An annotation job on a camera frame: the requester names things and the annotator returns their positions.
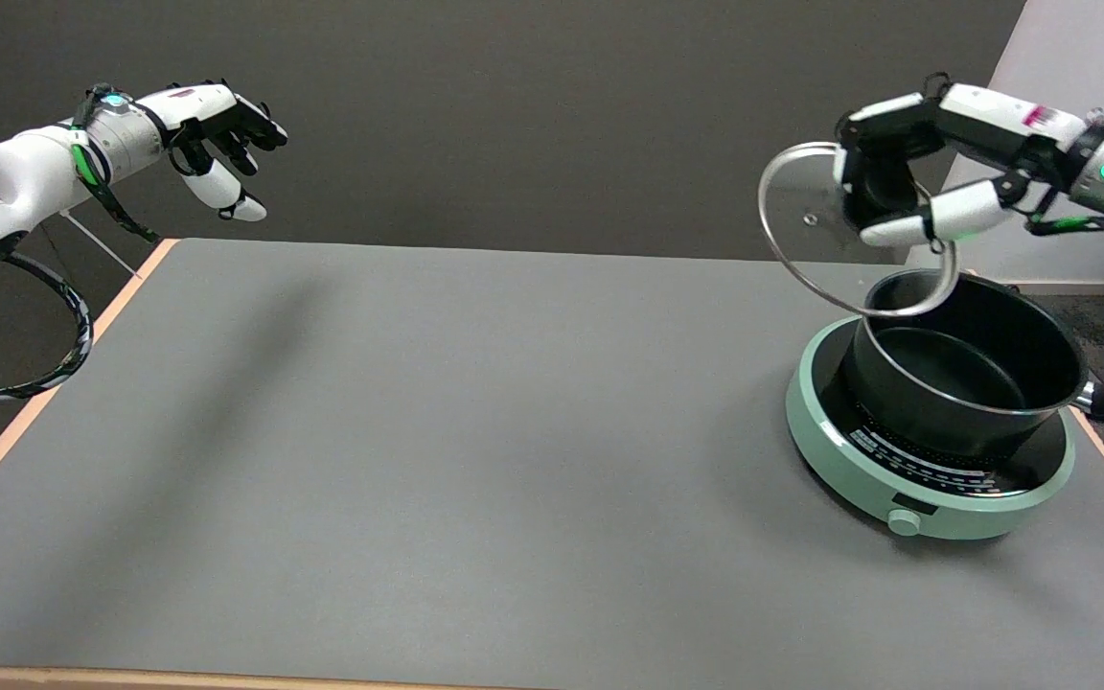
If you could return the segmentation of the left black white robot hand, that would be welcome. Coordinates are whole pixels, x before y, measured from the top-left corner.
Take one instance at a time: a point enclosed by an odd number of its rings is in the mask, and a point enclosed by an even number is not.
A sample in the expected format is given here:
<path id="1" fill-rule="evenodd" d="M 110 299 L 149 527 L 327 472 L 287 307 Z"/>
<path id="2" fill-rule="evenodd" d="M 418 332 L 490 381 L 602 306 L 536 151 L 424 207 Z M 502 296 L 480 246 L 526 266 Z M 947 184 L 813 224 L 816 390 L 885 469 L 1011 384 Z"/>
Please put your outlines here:
<path id="1" fill-rule="evenodd" d="M 198 201 L 226 221 L 266 219 L 266 208 L 240 180 L 259 171 L 251 149 L 275 151 L 288 144 L 288 131 L 266 105 L 224 81 L 172 84 L 135 105 L 153 119 L 172 168 Z"/>

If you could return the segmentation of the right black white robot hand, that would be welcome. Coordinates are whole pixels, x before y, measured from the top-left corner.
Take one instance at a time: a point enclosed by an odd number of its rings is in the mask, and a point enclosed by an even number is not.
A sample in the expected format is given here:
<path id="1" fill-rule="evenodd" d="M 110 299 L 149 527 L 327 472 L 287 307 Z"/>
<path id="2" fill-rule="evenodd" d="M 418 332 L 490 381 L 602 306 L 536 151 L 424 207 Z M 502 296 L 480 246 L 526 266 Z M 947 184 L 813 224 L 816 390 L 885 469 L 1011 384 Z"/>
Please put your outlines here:
<path id="1" fill-rule="evenodd" d="M 976 84 L 863 106 L 837 125 L 834 182 L 845 221 L 871 247 L 920 247 L 989 231 L 1020 213 L 1034 184 L 1057 193 L 1081 171 L 1085 119 Z M 996 171 L 921 200 L 910 164 L 951 149 Z"/>

